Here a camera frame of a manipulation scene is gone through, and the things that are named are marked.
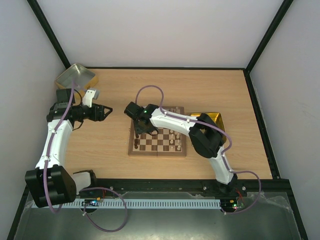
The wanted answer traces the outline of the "black aluminium frame rail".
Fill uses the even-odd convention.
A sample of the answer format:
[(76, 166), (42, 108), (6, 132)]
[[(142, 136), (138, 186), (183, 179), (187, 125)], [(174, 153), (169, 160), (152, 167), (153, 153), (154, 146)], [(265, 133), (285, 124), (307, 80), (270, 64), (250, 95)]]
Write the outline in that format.
[[(33, 197), (33, 199), (47, 204), (45, 197), (45, 190), (43, 184), (43, 177), (36, 177), (34, 180), (30, 177), (26, 177), (26, 185)], [(61, 196), (63, 203), (73, 202), (76, 197), (76, 186), (80, 183), (76, 183), (73, 180), (72, 185), (71, 180), (48, 180), (48, 190), (51, 202), (56, 200), (56, 195)], [(288, 179), (263, 179), (261, 181), (261, 191), (264, 193), (275, 192), (287, 193), (288, 196), (293, 195), (293, 191)], [(218, 183), (213, 179), (106, 179), (98, 178), (90, 181), (89, 185), (81, 188), (87, 187), (105, 187), (119, 193), (124, 194), (128, 192), (160, 192), (160, 193), (176, 193), (183, 192), (188, 193), (193, 196), (201, 195), (203, 197), (214, 197), (216, 199), (233, 199), (239, 196), (237, 190), (241, 193), (243, 197), (246, 197), (249, 192), (257, 193), (259, 191), (258, 180), (238, 179), (233, 186), (223, 186), (222, 183)]]

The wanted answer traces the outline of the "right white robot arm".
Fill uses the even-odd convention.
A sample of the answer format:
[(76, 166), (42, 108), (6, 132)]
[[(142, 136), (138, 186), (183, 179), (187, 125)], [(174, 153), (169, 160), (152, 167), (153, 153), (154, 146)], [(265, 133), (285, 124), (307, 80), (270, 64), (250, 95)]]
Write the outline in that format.
[(218, 191), (229, 196), (236, 189), (234, 181), (237, 175), (233, 173), (225, 152), (231, 148), (224, 148), (223, 137), (230, 140), (228, 134), (217, 127), (209, 115), (201, 113), (199, 116), (187, 116), (164, 110), (161, 106), (148, 104), (146, 107), (130, 102), (124, 114), (131, 118), (136, 139), (143, 134), (158, 136), (160, 129), (168, 129), (173, 133), (182, 134), (190, 138), (194, 150), (209, 160), (218, 183)]

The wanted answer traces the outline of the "gold green tin box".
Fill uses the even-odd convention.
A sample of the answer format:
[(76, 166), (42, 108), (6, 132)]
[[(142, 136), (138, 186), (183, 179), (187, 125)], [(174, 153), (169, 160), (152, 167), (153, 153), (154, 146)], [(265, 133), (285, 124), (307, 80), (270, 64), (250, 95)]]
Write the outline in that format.
[[(218, 128), (220, 128), (222, 131), (225, 132), (225, 127), (224, 127), (221, 113), (219, 113), (219, 112), (205, 112), (205, 114), (207, 114), (212, 119), (212, 121), (216, 124), (216, 126)], [(201, 113), (191, 113), (190, 114), (190, 116), (192, 116), (192, 117), (199, 117), (200, 115), (201, 115)], [(227, 141), (227, 137), (223, 134), (222, 134), (222, 141), (223, 141), (223, 143), (225, 143)]]

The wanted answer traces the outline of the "empty silver tin lid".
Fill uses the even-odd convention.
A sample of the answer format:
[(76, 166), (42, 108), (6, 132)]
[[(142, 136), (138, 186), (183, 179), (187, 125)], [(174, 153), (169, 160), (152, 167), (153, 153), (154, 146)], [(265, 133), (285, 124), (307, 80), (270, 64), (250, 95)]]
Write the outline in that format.
[(59, 75), (54, 82), (59, 89), (69, 89), (73, 82), (74, 88), (83, 97), (87, 89), (93, 88), (98, 81), (98, 77), (93, 71), (75, 63)]

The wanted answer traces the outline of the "wooden chess board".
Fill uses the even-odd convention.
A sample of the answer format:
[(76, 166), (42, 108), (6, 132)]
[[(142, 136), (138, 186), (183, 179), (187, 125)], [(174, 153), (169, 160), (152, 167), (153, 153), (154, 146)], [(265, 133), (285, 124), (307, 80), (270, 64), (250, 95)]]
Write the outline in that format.
[[(129, 156), (152, 156), (152, 157), (186, 157), (187, 156), (187, 141), (186, 136), (174, 131), (170, 133), (170, 129), (157, 127), (157, 135), (149, 135), (147, 133), (136, 136), (134, 130), (133, 120), (131, 120), (130, 136), (128, 144)], [(176, 143), (176, 135), (180, 134), (180, 144)], [(134, 149), (134, 141), (138, 139), (138, 149)]]

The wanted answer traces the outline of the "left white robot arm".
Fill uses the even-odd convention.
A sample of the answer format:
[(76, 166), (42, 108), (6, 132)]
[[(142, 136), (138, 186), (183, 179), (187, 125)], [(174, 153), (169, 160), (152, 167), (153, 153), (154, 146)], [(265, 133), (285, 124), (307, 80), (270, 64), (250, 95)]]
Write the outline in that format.
[(67, 146), (75, 122), (102, 122), (112, 108), (93, 103), (91, 106), (55, 103), (46, 116), (47, 138), (40, 160), (34, 170), (25, 174), (25, 181), (37, 207), (72, 203), (76, 195), (97, 181), (92, 170), (69, 174), (64, 168)]

